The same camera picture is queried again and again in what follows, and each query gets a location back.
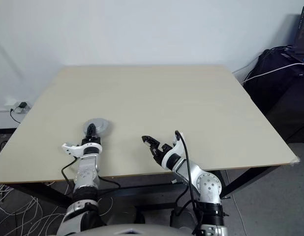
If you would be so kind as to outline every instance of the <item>laptop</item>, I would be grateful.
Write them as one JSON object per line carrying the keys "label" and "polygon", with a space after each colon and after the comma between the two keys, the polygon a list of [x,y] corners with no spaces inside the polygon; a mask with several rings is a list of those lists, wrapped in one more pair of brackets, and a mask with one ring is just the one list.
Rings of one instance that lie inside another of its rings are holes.
{"label": "laptop", "polygon": [[304,7],[302,9],[293,48],[286,51],[286,53],[296,60],[304,63]]}

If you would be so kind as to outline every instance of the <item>white wall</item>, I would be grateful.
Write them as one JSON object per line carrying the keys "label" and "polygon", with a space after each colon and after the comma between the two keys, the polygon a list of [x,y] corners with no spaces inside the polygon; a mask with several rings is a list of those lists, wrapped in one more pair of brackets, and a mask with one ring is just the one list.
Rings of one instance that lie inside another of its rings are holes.
{"label": "white wall", "polygon": [[[64,65],[220,63],[234,71],[264,49],[286,44],[303,5],[304,0],[0,0],[0,110],[11,101],[34,102]],[[0,113],[0,127],[15,125]]]}

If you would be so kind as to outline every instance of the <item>table frame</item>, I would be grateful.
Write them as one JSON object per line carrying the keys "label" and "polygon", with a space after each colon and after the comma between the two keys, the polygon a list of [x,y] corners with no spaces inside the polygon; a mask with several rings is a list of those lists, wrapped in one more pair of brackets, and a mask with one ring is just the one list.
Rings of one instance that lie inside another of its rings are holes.
{"label": "table frame", "polygon": [[[0,129],[0,133],[13,133],[16,129]],[[234,181],[225,184],[224,178],[221,171],[209,171],[215,174],[222,183],[222,192],[220,198],[224,198],[227,195],[239,191],[242,188],[254,183],[258,179],[262,178],[266,174],[275,170],[279,166],[265,166],[265,167],[253,167],[248,169],[242,175],[237,177]],[[64,195],[63,193],[53,189],[50,186],[47,186],[44,183],[8,183],[6,184],[14,189],[17,189],[23,193],[29,194],[38,199],[44,200],[46,202],[55,204],[62,208],[67,208],[71,202],[72,198]],[[185,185],[182,182],[175,184],[172,183],[163,183],[163,184],[152,184],[152,185],[140,185],[140,186],[131,186],[131,187],[122,187],[114,191],[109,191],[105,194],[106,197],[122,197],[122,196],[133,196],[140,194],[151,194],[151,193],[168,193],[168,192],[180,192],[185,189]],[[105,193],[108,190],[113,189],[104,189],[100,191],[100,194]],[[157,204],[145,206],[145,210],[149,209],[166,209],[172,208],[173,203]]]}

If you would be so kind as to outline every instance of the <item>laptop screen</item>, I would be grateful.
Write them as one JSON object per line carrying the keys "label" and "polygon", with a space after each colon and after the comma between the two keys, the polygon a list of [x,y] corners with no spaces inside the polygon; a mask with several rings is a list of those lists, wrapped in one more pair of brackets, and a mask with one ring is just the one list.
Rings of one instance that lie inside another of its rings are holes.
{"label": "laptop screen", "polygon": [[296,53],[304,53],[304,7],[300,18],[300,23],[298,25],[298,32],[296,34],[294,47]]}

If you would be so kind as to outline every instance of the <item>gray floor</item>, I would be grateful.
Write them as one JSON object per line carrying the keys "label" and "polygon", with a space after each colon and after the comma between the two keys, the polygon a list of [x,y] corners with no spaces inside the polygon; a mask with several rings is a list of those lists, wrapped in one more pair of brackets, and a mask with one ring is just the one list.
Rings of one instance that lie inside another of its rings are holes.
{"label": "gray floor", "polygon": [[[8,139],[9,136],[0,135],[0,142]],[[301,159],[301,162],[294,166],[282,166],[266,175],[262,179],[256,181],[250,186],[234,193],[234,197],[238,208],[242,214],[243,222],[248,236],[285,236],[285,235],[304,235],[304,144],[291,144],[290,148]],[[244,170],[228,170],[228,175],[232,181],[239,176]],[[168,182],[172,179],[170,175],[153,175],[148,177],[127,177],[118,179],[122,186],[141,185],[145,183],[161,183]],[[52,185],[53,188],[64,192],[66,184],[57,182]],[[114,212],[124,207],[138,204],[153,204],[172,202],[179,193],[150,194],[134,197],[114,198],[112,210],[103,217],[108,220]],[[188,200],[188,195],[180,201],[184,204]],[[30,196],[12,191],[1,205],[9,212],[13,212],[19,207],[30,201]],[[100,211],[110,206],[110,199],[101,201]],[[43,215],[50,214],[55,206],[40,201],[43,208]],[[244,236],[243,226],[239,217],[239,213],[235,207],[233,197],[223,200],[224,211],[230,216],[225,217],[225,224],[228,227],[230,236]],[[33,207],[24,217],[27,222],[34,216]],[[146,223],[149,224],[169,224],[170,210],[150,211],[145,214]],[[36,220],[41,216],[40,211],[36,216]],[[0,211],[0,221],[6,215]],[[55,234],[61,218],[59,217],[50,226],[48,233]],[[16,224],[20,226],[22,223],[22,215],[17,216],[17,222],[14,216],[10,216],[2,224],[0,224],[0,236],[15,229]],[[43,223],[35,232],[30,235],[38,235]],[[28,232],[32,224],[24,227],[23,234]],[[20,235],[21,229],[11,233],[10,235]]]}

